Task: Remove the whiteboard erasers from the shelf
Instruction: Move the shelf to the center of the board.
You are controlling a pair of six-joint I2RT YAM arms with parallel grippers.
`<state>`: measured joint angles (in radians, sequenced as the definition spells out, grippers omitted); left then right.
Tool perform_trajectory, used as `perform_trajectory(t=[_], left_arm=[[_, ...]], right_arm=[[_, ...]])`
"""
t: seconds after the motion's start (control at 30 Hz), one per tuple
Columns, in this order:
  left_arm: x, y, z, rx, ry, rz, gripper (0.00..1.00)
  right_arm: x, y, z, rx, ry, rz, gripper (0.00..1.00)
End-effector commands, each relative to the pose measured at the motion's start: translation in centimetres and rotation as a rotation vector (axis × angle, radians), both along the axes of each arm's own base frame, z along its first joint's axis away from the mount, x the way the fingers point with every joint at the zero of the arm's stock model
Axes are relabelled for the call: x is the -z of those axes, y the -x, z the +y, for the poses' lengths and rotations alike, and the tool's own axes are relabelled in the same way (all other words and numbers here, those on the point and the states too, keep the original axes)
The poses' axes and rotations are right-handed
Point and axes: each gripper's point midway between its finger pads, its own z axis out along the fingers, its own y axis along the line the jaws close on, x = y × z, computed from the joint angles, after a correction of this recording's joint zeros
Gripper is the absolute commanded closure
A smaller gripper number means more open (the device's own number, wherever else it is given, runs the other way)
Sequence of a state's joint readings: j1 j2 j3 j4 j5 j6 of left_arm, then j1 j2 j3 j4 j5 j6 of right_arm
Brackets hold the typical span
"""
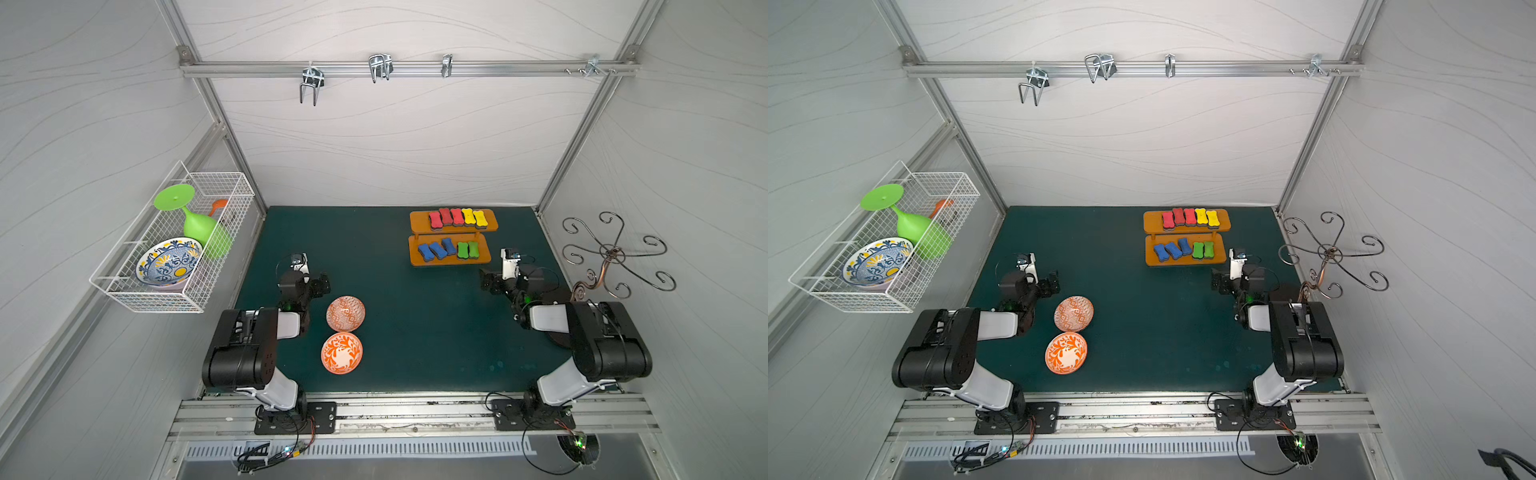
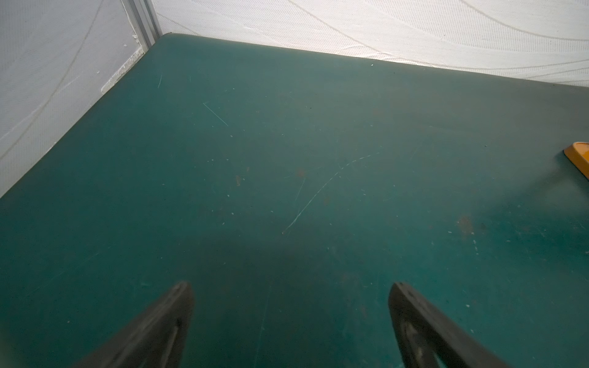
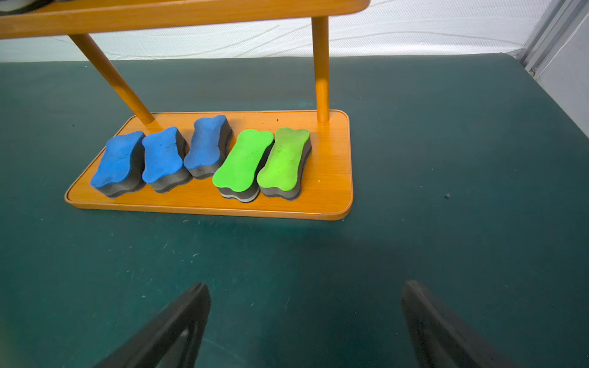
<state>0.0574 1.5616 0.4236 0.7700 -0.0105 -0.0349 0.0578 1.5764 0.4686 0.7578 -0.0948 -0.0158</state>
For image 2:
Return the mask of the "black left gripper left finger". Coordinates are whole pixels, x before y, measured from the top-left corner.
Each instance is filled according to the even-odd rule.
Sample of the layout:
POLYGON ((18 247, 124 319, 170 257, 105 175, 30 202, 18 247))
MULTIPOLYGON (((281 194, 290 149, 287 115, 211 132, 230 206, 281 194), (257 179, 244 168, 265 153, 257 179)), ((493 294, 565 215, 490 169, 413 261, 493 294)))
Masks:
POLYGON ((179 282, 74 367, 178 367, 194 308, 193 289, 179 282))

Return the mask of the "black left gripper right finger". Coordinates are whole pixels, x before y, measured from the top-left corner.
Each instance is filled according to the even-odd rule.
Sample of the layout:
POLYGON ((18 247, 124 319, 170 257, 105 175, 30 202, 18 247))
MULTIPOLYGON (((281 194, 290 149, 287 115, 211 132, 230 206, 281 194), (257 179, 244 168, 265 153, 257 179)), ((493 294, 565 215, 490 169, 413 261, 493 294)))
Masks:
POLYGON ((406 283, 392 285, 388 308, 405 367, 507 367, 406 283))

